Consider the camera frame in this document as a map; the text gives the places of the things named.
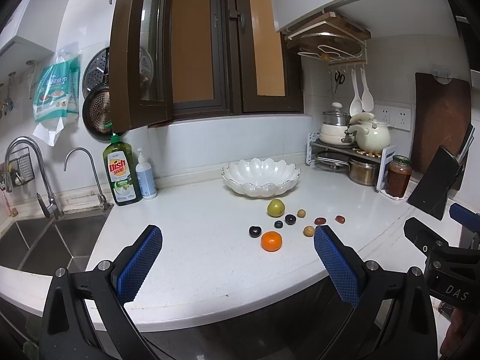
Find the human hand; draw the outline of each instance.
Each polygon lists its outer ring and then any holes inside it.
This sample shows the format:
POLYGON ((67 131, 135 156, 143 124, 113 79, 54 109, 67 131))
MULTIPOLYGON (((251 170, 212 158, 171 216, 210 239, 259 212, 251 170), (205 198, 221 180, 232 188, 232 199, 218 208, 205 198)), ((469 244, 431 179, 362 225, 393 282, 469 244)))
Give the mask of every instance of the human hand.
POLYGON ((440 347, 440 354, 443 356, 451 356, 462 342, 465 323, 465 314, 460 309, 455 309, 450 317, 450 326, 447 329, 442 346, 440 347))

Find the white countertop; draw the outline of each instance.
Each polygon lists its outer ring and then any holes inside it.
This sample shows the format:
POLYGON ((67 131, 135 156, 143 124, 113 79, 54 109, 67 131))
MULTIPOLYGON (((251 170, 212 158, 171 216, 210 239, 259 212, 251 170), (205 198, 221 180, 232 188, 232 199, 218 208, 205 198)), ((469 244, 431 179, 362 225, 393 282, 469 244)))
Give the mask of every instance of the white countertop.
MULTIPOLYGON (((140 331, 204 325, 256 310, 288 297, 327 276, 313 245, 302 234, 323 216, 346 245, 384 269, 424 269, 425 258, 403 235, 416 216, 457 246, 461 226, 448 212, 442 221, 350 181, 343 174, 304 167, 298 185, 281 197, 286 214, 307 212, 293 226, 274 229, 266 214, 269 199, 239 196, 222 180, 165 188, 152 200, 114 207, 98 238, 87 269, 113 260, 147 225, 162 230, 163 248, 137 297, 125 304, 140 331), (345 217, 340 225, 336 215, 345 217), (264 251, 248 229, 278 231, 283 246, 264 251)), ((41 315, 51 278, 0 267, 0 295, 41 315)), ((93 302, 95 328, 104 330, 93 302)))

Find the cutting board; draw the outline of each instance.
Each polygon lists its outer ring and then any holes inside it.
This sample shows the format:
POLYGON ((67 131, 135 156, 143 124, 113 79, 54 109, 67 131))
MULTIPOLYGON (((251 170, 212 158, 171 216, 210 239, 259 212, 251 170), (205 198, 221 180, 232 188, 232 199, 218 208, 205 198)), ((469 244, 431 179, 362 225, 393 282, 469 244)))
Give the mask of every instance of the cutting board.
POLYGON ((431 74, 415 73, 417 91, 412 169, 425 173, 439 146, 453 156, 460 150, 471 122, 470 83, 439 83, 431 74))

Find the white scalloped bowl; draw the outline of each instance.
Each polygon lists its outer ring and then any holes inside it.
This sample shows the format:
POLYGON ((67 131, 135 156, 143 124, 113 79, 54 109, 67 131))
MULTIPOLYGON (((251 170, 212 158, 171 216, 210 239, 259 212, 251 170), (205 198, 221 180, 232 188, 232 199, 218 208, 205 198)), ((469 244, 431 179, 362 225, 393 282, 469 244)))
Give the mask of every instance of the white scalloped bowl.
POLYGON ((250 162, 240 160, 222 168, 223 182, 240 195, 252 198, 269 198, 292 189, 298 182, 300 169, 284 160, 275 162, 271 158, 250 162))

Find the jar of red sauce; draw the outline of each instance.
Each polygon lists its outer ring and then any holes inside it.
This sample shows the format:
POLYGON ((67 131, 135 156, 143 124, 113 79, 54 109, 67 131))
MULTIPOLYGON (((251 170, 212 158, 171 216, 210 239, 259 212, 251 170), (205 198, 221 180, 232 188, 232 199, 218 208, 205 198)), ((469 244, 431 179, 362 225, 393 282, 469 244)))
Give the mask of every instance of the jar of red sauce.
POLYGON ((390 196, 402 198, 409 185, 412 168, 411 160, 402 155, 393 156, 388 165, 386 192, 390 196))

